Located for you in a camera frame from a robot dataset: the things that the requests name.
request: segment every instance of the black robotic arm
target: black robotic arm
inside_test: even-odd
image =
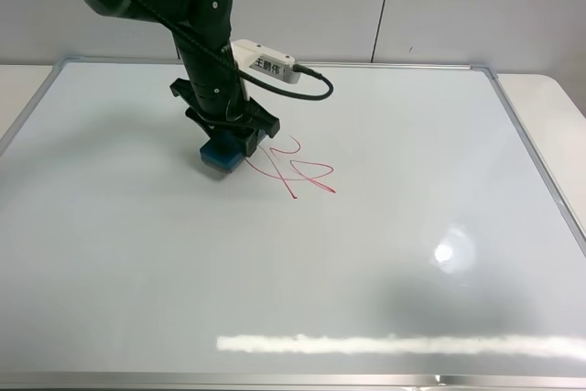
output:
[[[230,172],[254,154],[265,135],[273,137],[279,121],[246,95],[243,80],[291,98],[318,101],[333,92],[317,72],[293,65],[328,84],[323,95],[284,91],[241,71],[234,61],[230,35],[233,0],[85,0],[102,16],[159,22],[173,33],[190,78],[171,85],[175,96],[189,105],[186,116],[210,137],[201,149],[204,162]]]

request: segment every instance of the black cable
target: black cable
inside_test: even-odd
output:
[[[305,101],[321,101],[321,100],[325,100],[326,98],[330,97],[333,94],[334,87],[333,87],[333,84],[331,83],[331,81],[329,81],[327,78],[325,78],[319,72],[316,72],[313,69],[310,69],[307,66],[302,66],[300,64],[294,64],[291,69],[294,72],[300,72],[305,75],[309,75],[310,77],[315,78],[317,80],[325,82],[326,85],[328,86],[328,91],[326,93],[324,93],[322,95],[306,95],[304,93],[290,92],[290,91],[285,91],[283,89],[279,89],[279,88],[277,88],[271,84],[268,84],[264,81],[258,80],[256,77],[253,77],[252,75],[250,75],[246,72],[240,71],[240,69],[238,69],[236,66],[234,66],[234,65],[230,64],[229,62],[227,62],[226,60],[220,58],[211,49],[202,45],[196,38],[192,37],[188,32],[184,31],[179,26],[177,26],[175,23],[173,23],[172,21],[168,20],[167,18],[165,18],[164,16],[159,14],[155,9],[153,9],[150,5],[148,5],[144,0],[130,0],[130,1],[133,2],[135,5],[141,7],[147,13],[149,13],[153,18],[155,18],[161,25],[166,27],[173,34],[177,35],[178,37],[182,38],[183,40],[187,41],[191,45],[195,46],[196,48],[198,48],[199,50],[204,52],[206,55],[208,55],[210,58],[212,58],[215,62],[220,64],[225,69],[228,69],[229,71],[235,72],[238,75],[238,77],[242,78],[243,80],[249,81],[252,84],[254,84],[262,89],[265,89],[266,91],[275,93],[277,95],[286,96],[287,98],[294,98],[297,100],[305,100]]]

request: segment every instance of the white surface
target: white surface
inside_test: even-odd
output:
[[[585,21],[583,0],[387,0],[375,60],[583,78]]]
[[[383,0],[234,0],[233,40],[302,60],[370,61]],[[176,58],[161,25],[96,15],[82,0],[0,0],[0,61],[65,55]]]
[[[586,118],[543,75],[499,75],[515,111],[582,228],[586,225]]]
[[[335,168],[293,200],[200,165],[181,67],[66,67],[0,162],[0,370],[584,376],[586,259],[484,75],[321,70],[322,103],[251,87],[265,147]],[[218,350],[298,334],[484,349]]]
[[[51,72],[50,66],[0,66],[0,138]]]

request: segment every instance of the robotic arm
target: robotic arm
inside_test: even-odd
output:
[[[171,85],[175,96],[188,104],[186,116],[210,137],[201,158],[224,172],[251,157],[266,135],[273,137],[279,120],[249,98],[244,80],[290,98],[318,101],[333,92],[332,84],[316,71],[295,64],[287,55],[250,41],[230,44],[233,0],[84,0],[102,16],[159,22],[173,34],[190,78]],[[323,95],[304,95],[278,89],[240,68],[252,67],[278,80],[296,83],[301,73],[324,81]]]

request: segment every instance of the red line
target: red line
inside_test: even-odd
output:
[[[297,139],[295,139],[293,136],[289,136],[289,137],[291,139],[293,139],[297,143],[297,150],[295,150],[295,151],[283,151],[283,150],[279,150],[278,148],[272,148],[272,147],[270,147],[269,150],[271,150],[271,153],[273,153],[273,155],[275,155],[275,152],[283,153],[284,155],[294,155],[294,154],[298,153],[299,151],[301,151],[301,144],[299,143],[299,141]]]
[[[315,178],[310,178],[310,177],[306,176],[305,174],[303,174],[301,171],[298,170],[297,167],[295,167],[295,163],[307,164],[307,165],[317,165],[318,167],[329,168],[330,172],[326,173],[325,176],[328,176],[329,174],[333,173],[333,167],[330,167],[329,165],[325,165],[325,164],[318,164],[316,162],[304,162],[302,160],[290,160],[289,163],[291,164],[291,167],[295,170],[295,172],[297,174],[304,177],[306,180],[308,180],[309,182],[311,182],[315,186],[321,188],[322,190],[333,192],[334,194],[336,193],[336,190],[334,188],[328,187],[327,185],[324,185],[323,183],[316,181]]]
[[[287,190],[289,191],[289,194],[291,194],[291,197],[292,197],[293,199],[296,199],[296,198],[297,198],[297,196],[295,195],[295,193],[293,192],[293,190],[291,189],[291,187],[289,187],[289,184],[287,183],[287,180],[286,180],[286,179],[283,177],[283,175],[282,175],[282,174],[281,174],[281,172],[279,171],[279,169],[278,169],[278,167],[277,167],[277,164],[275,163],[275,161],[273,160],[273,158],[271,158],[271,157],[270,157],[270,155],[269,155],[268,153],[266,153],[266,150],[265,150],[264,148],[262,148],[261,146],[258,146],[258,147],[259,147],[261,150],[263,150],[263,153],[265,153],[265,154],[266,154],[266,157],[268,157],[268,160],[270,160],[270,161],[271,161],[271,164],[273,164],[273,167],[275,167],[275,171],[276,171],[276,172],[277,172],[277,174],[278,174],[278,179],[279,179],[279,180],[281,180],[281,181],[282,181],[282,182],[285,184],[285,186],[287,187]]]
[[[281,153],[283,155],[295,155],[296,153],[298,153],[301,150],[301,143],[294,138],[293,136],[290,136],[291,139],[293,139],[295,141],[295,143],[297,144],[297,149],[295,151],[283,151],[283,150],[279,150],[278,148],[273,148],[270,147],[269,150],[270,152],[273,154],[273,156],[278,159],[278,156],[276,153]],[[273,168],[275,169],[275,171],[277,172],[278,176],[272,175],[270,173],[267,173],[265,171],[263,171],[262,169],[256,167],[255,165],[253,165],[253,163],[250,160],[246,160],[246,162],[248,163],[248,165],[250,165],[253,169],[255,169],[256,171],[258,171],[259,173],[272,178],[272,179],[278,179],[280,181],[283,182],[283,184],[287,187],[287,190],[289,191],[289,194],[291,195],[291,197],[293,199],[297,199],[298,197],[295,195],[295,193],[293,192],[293,190],[291,189],[291,187],[289,186],[288,182],[291,181],[303,181],[303,180],[307,180],[309,181],[311,184],[315,185],[318,188],[321,188],[322,190],[326,190],[328,192],[332,192],[332,193],[336,193],[334,188],[328,187],[327,185],[324,185],[323,183],[320,183],[317,181],[317,179],[321,179],[321,178],[325,178],[326,176],[329,176],[331,173],[333,173],[334,168],[329,166],[329,165],[325,165],[325,164],[320,164],[317,162],[305,162],[302,160],[290,160],[289,161],[289,165],[293,168],[293,170],[302,177],[302,179],[290,179],[290,178],[285,178],[280,170],[277,167],[277,164],[275,163],[275,161],[273,160],[273,158],[271,158],[271,156],[266,152],[266,150],[264,148],[262,148],[261,146],[259,146],[259,148],[261,150],[263,150],[263,153],[265,153],[266,157],[268,157],[268,160],[271,161],[271,164],[273,164]],[[326,168],[328,171],[326,173],[320,174],[319,176],[315,176],[315,177],[309,177],[306,176],[305,174],[303,174],[301,171],[299,171],[299,169],[295,166],[295,164],[306,164],[306,165],[315,165],[317,167],[324,167]]]

